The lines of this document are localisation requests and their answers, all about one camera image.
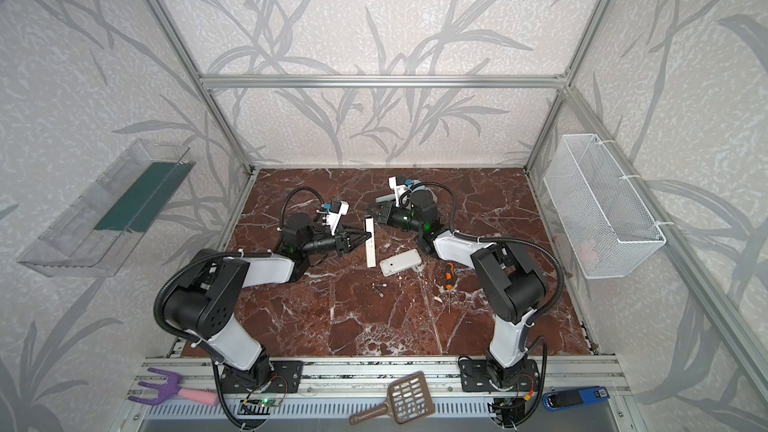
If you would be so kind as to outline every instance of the black mounting plate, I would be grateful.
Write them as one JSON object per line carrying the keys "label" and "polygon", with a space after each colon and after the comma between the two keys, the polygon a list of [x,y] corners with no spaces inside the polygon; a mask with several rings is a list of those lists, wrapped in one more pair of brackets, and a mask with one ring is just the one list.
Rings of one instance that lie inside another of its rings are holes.
{"label": "black mounting plate", "polygon": [[[286,381],[274,378],[269,387],[262,390],[264,393],[269,394],[295,394],[299,391],[299,382],[301,382],[301,371],[304,368],[304,363],[301,360],[270,360],[272,367],[274,367],[274,374],[277,377],[282,377]],[[245,390],[239,384],[236,383],[236,379],[232,376],[226,376],[221,379],[221,391],[225,394],[247,394],[248,390]]]}
{"label": "black mounting plate", "polygon": [[[465,392],[499,392],[488,377],[488,372],[486,371],[487,363],[488,361],[486,359],[463,358],[459,360],[458,370],[462,376],[462,390]],[[523,374],[530,375],[534,378],[534,385],[538,384],[538,366],[536,365],[536,360],[525,359],[523,364],[523,368],[520,370],[520,375],[509,390],[510,392],[517,393],[518,391],[530,391],[531,381]]]}

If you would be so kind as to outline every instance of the brown plastic scoop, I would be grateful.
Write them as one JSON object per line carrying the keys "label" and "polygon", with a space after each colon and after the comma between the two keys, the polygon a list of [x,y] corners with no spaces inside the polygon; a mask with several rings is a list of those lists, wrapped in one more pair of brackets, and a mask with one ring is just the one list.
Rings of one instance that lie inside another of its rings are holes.
{"label": "brown plastic scoop", "polygon": [[427,379],[423,372],[416,372],[392,382],[387,389],[384,404],[351,416],[350,425],[384,414],[388,414],[398,424],[404,424],[434,413],[435,405],[427,388]]}

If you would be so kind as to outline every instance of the red wire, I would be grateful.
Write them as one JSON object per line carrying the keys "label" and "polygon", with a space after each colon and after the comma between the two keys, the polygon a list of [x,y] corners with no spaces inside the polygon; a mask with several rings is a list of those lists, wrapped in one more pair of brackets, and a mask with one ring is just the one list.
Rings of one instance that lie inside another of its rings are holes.
{"label": "red wire", "polygon": [[278,405],[280,405],[280,404],[282,404],[282,403],[283,403],[283,400],[285,400],[285,399],[286,399],[286,396],[288,395],[288,380],[286,380],[284,377],[281,377],[281,376],[279,376],[279,375],[276,375],[276,376],[274,376],[272,379],[270,379],[270,382],[271,382],[272,380],[275,380],[275,379],[283,379],[283,382],[285,382],[285,384],[286,384],[286,389],[285,389],[285,391],[283,392],[283,398],[281,398],[281,399],[280,399],[280,402],[278,403]]}
{"label": "red wire", "polygon": [[529,394],[529,395],[531,395],[531,396],[533,396],[533,377],[531,377],[531,376],[530,376],[530,375],[528,375],[528,374],[520,374],[520,375],[524,375],[525,377],[527,377],[527,378],[531,379],[531,391],[530,391],[530,392],[528,392],[528,394]]}

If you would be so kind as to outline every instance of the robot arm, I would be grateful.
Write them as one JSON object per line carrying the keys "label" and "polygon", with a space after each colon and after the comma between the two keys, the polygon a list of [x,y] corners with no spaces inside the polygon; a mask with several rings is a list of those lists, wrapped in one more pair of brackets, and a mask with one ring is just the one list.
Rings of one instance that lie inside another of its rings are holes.
{"label": "robot arm", "polygon": [[[499,389],[516,379],[527,349],[530,317],[547,293],[541,269],[528,250],[519,244],[473,242],[456,236],[440,221],[437,205],[429,190],[400,192],[404,178],[390,178],[396,200],[368,207],[380,224],[417,232],[416,242],[427,254],[474,268],[485,296],[495,312],[494,335],[488,348],[488,373]],[[406,206],[403,199],[409,197]],[[514,272],[506,273],[507,267]]]}
{"label": "robot arm", "polygon": [[289,216],[275,253],[221,257],[212,249],[199,251],[192,263],[217,256],[170,284],[162,304],[165,321],[205,342],[214,360],[224,363],[225,374],[235,376],[242,387],[262,388],[272,377],[269,355],[235,319],[240,290],[296,282],[310,266],[310,255],[334,251],[343,255],[363,244],[370,238],[369,232],[340,222],[348,209],[346,202],[326,204],[320,222],[312,222],[304,213]]}

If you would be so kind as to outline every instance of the red marble surface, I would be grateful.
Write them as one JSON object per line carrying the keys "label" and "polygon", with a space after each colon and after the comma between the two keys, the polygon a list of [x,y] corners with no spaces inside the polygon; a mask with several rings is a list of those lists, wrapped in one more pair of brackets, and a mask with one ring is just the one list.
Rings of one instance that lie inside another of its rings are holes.
{"label": "red marble surface", "polygon": [[[531,191],[520,168],[368,168],[263,169],[248,197],[229,250],[262,252],[274,246],[280,207],[298,186],[316,189],[329,202],[350,204],[342,222],[364,228],[365,207],[383,196],[394,175],[442,182],[456,194],[456,228],[473,234],[513,234],[551,248]],[[435,189],[442,216],[450,199]],[[313,215],[317,200],[308,192],[293,197],[286,215]],[[376,261],[416,248],[415,233],[376,226]],[[296,283],[243,290],[235,315],[245,330],[273,357],[325,355],[480,355],[493,336],[494,315],[471,269],[456,269],[456,289],[445,289],[445,262],[421,253],[423,269],[383,277],[366,267],[365,247],[343,257],[329,256]],[[552,266],[534,257],[554,291]],[[315,256],[312,262],[321,260]],[[372,290],[373,283],[384,297]],[[571,298],[566,291],[557,306],[536,321],[529,339],[542,334],[551,354],[589,354]],[[197,355],[199,349],[185,350]]]}

